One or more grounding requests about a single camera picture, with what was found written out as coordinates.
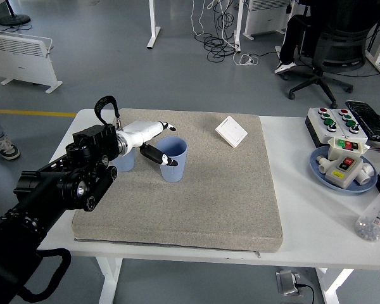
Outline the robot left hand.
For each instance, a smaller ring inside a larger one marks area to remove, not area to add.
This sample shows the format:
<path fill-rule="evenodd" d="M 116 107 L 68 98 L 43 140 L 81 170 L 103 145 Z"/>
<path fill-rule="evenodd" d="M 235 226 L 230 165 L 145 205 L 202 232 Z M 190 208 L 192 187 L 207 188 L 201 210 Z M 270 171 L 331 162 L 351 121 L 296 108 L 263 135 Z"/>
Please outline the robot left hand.
<path fill-rule="evenodd" d="M 135 121 L 122 130 L 117 130 L 117 143 L 119 155 L 125 156 L 134 148 L 139 148 L 140 153 L 147 159 L 165 166 L 176 167 L 178 162 L 149 145 L 147 142 L 160 135 L 164 130 L 176 131 L 176 128 L 168 122 Z"/>

